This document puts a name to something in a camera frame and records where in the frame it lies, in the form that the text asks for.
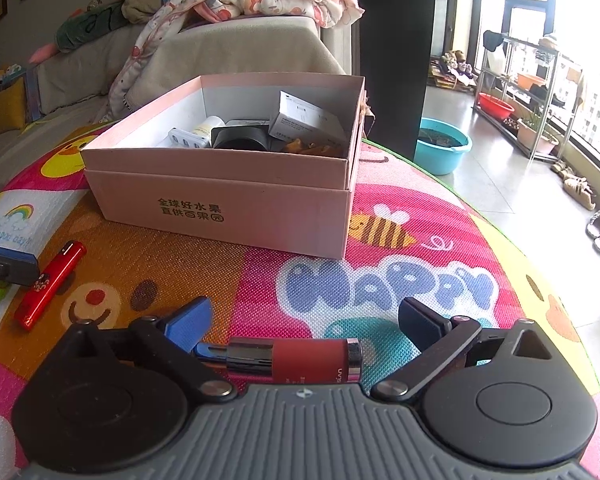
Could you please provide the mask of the green plush toy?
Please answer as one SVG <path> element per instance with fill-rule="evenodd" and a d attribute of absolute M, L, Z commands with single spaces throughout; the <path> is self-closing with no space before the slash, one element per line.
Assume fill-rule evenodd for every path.
<path fill-rule="evenodd" d="M 77 10 L 59 26 L 50 44 L 44 44 L 30 56 L 29 63 L 41 64 L 58 53 L 72 52 L 129 25 L 122 12 L 122 3 L 122 0 L 107 4 L 93 0 L 86 10 Z"/>

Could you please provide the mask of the cream lotion bottle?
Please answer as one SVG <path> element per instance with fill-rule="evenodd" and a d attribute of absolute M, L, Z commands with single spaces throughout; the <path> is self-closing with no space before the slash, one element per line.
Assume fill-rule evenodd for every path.
<path fill-rule="evenodd" d="M 189 144 L 194 148 L 211 148 L 212 147 L 212 130 L 222 128 L 225 122 L 218 116 L 209 116 L 199 125 L 196 125 L 192 130 L 192 140 Z"/>

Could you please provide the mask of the beige shoe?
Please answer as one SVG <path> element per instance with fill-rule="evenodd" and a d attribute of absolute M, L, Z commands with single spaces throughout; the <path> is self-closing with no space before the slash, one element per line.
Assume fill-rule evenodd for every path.
<path fill-rule="evenodd" d="M 562 188 L 576 202 L 588 211 L 596 207 L 595 193 L 585 177 L 579 177 L 563 160 L 558 160 L 550 166 L 550 170 L 562 179 Z"/>

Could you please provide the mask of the pink cardboard box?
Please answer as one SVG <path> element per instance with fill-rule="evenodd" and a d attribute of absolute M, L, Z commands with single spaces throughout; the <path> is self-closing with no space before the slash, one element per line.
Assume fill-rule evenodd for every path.
<path fill-rule="evenodd" d="M 280 92 L 334 114 L 341 157 L 178 148 L 174 127 L 271 117 Z M 110 127 L 81 152 L 104 217 L 166 232 L 341 259 L 364 132 L 365 80 L 314 73 L 204 75 Z"/>

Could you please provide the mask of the beige sofa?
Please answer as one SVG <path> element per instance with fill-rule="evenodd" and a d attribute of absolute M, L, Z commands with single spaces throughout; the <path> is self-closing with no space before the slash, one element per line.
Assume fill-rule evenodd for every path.
<path fill-rule="evenodd" d="M 77 128 L 129 115 L 197 76 L 343 71 L 329 49 L 340 30 L 322 32 L 307 16 L 248 16 L 192 27 L 178 18 L 157 38 L 150 31 L 147 24 L 123 26 L 53 55 L 0 92 L 0 192 Z"/>

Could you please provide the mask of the floral pink blanket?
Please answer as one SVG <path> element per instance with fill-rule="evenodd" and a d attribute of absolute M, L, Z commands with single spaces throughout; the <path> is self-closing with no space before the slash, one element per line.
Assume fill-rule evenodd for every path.
<path fill-rule="evenodd" d="M 212 24 L 246 16 L 300 16 L 310 18 L 322 29 L 329 29 L 352 25 L 362 18 L 364 10 L 358 0 L 169 0 L 137 36 L 122 70 L 111 84 L 110 118 L 120 119 L 135 110 L 128 99 L 130 89 L 160 44 L 178 34 L 191 13 Z"/>

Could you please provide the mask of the metal shelf rack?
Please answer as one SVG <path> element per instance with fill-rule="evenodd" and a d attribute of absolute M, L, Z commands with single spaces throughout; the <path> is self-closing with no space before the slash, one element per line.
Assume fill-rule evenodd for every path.
<path fill-rule="evenodd" d="M 584 76 L 562 50 L 557 38 L 519 39 L 487 30 L 474 97 L 474 111 L 530 160 L 557 162 L 570 140 L 582 104 Z M 515 111 L 502 122 L 478 105 L 484 92 Z"/>

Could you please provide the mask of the dark red lipstick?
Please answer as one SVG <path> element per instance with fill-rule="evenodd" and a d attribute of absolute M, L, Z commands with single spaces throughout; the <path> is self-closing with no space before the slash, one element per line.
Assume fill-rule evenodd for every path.
<path fill-rule="evenodd" d="M 230 376 L 273 384 L 350 384 L 363 368 L 356 338 L 233 338 L 226 346 L 198 342 L 193 355 Z"/>

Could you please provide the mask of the red cylindrical tube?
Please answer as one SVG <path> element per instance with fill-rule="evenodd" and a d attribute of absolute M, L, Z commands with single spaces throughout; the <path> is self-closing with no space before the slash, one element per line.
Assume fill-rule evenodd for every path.
<path fill-rule="evenodd" d="M 80 260 L 86 247 L 77 240 L 69 240 L 58 254 L 50 260 L 34 284 L 24 293 L 15 310 L 17 324 L 30 332 L 48 307 L 59 287 L 65 283 Z"/>

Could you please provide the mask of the small white carton box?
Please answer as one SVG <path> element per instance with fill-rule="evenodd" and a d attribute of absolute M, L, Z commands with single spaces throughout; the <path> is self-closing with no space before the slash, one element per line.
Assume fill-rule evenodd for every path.
<path fill-rule="evenodd" d="M 279 91 L 277 110 L 268 125 L 268 134 L 287 143 L 300 140 L 305 144 L 340 148 L 349 141 L 334 114 L 285 91 Z"/>

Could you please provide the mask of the teal plastic basin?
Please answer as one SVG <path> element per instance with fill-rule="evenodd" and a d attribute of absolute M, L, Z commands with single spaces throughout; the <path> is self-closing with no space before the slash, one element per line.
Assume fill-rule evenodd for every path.
<path fill-rule="evenodd" d="M 471 138 L 459 128 L 423 117 L 419 124 L 414 162 L 434 176 L 444 176 L 452 174 L 471 148 Z"/>

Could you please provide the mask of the yellow cushion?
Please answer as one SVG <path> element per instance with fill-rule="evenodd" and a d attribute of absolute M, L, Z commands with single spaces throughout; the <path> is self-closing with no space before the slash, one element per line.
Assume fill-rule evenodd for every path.
<path fill-rule="evenodd" d="M 22 130 L 27 121 L 26 89 L 22 78 L 0 92 L 0 134 Z"/>

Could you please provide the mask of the brown dog figurine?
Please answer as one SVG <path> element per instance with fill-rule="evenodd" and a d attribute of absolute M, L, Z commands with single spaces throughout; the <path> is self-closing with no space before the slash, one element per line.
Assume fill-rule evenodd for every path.
<path fill-rule="evenodd" d="M 283 147 L 284 153 L 323 157 L 342 157 L 343 150 L 340 146 L 329 144 L 306 143 L 301 139 L 294 139 Z"/>

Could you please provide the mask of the white battery charger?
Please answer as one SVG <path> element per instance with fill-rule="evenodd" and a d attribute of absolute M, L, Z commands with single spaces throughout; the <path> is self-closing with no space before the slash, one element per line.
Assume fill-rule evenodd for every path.
<path fill-rule="evenodd" d="M 210 148 L 211 140 L 208 134 L 171 128 L 157 146 L 158 148 Z"/>

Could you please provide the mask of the red plastic basin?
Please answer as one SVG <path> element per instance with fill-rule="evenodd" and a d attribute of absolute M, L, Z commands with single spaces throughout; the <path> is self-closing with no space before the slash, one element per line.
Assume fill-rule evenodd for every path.
<path fill-rule="evenodd" d="M 509 118 L 515 111 L 515 109 L 505 101 L 484 92 L 478 94 L 478 105 L 480 110 L 500 122 Z"/>

